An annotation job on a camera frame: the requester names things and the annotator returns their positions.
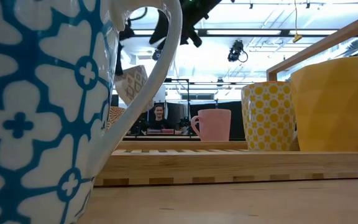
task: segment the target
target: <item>patterned cup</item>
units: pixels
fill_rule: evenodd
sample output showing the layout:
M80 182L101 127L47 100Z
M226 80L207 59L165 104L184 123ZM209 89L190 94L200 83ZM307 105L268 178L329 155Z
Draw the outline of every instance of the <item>patterned cup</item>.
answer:
M290 83L244 86L241 101L248 150L289 151L295 130Z
M114 76L114 86L119 97L126 105L130 105L147 81L146 69L143 65L125 69L123 75ZM153 99L143 109L143 112L153 108Z
M109 119L107 121L107 130L111 128L111 126L118 121L119 117L123 115L125 112L124 108L118 106L110 106L109 110Z
M169 15L165 55L106 132L118 32L144 6ZM163 83L181 25L179 0L0 0L0 223L77 221Z

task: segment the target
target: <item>mug handle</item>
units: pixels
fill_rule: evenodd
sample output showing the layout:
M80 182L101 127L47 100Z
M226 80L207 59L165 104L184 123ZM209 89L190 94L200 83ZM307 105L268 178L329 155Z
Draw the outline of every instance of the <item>mug handle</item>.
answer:
M181 37L182 13L179 0L102 0L109 1L110 18L116 30L123 31L130 14L140 7L156 7L164 12L170 23L168 35L161 56L155 64L145 85L120 118L102 137L89 155L88 173L96 176L103 168L111 153L126 135L143 109L158 92L167 76Z
M191 127L193 128L193 131L201 138L201 133L200 131L197 129L196 127L196 120L199 120L201 121L202 118L200 116L194 116L191 121L190 121L190 124L191 124Z

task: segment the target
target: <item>white ceiling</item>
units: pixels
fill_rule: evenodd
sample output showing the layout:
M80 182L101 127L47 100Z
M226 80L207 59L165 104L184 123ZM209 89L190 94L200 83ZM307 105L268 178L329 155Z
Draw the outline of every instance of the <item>white ceiling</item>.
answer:
M294 29L295 7L292 0L222 0L208 15L209 19L199 22L196 29ZM306 1L297 0L299 29L340 29L358 19L358 0L311 0L306 8ZM132 14L137 17L144 12L139 9ZM133 29L154 30L158 20L156 9L149 8L147 15L132 22ZM203 44L196 48L193 44L181 45L177 50L175 68L168 76L178 75L190 78L194 82L215 80L216 77L230 77L230 82L264 77L266 70L291 57L305 47L321 40L320 37L305 37L297 43L292 38L252 38L252 37L202 37ZM243 41L249 59L246 63L228 62L229 49L236 39ZM148 37L133 37L122 42L127 54L146 58L152 55L155 46L149 44ZM151 59L138 60L146 66L148 72L154 66Z

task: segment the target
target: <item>spotlight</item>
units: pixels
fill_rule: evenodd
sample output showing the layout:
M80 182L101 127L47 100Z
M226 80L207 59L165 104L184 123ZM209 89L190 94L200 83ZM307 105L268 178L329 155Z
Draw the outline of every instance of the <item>spotlight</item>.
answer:
M223 82L223 78L218 78L217 82Z
M158 60L161 56L161 52L162 52L162 50L156 49L152 56L152 59L155 61Z
M240 56L243 53L247 56L247 59L245 59L244 61L240 60ZM233 46L230 49L229 56L227 56L227 59L229 60L229 62L240 61L242 63L248 60L248 54L244 51L244 44L242 43L242 40L236 40L234 42Z

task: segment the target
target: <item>yellow polka dot mug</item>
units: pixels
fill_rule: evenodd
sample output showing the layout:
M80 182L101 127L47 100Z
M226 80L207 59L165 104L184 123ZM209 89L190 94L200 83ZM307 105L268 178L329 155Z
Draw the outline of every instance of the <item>yellow polka dot mug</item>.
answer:
M248 150L289 151L295 130L290 83L254 83L241 94Z

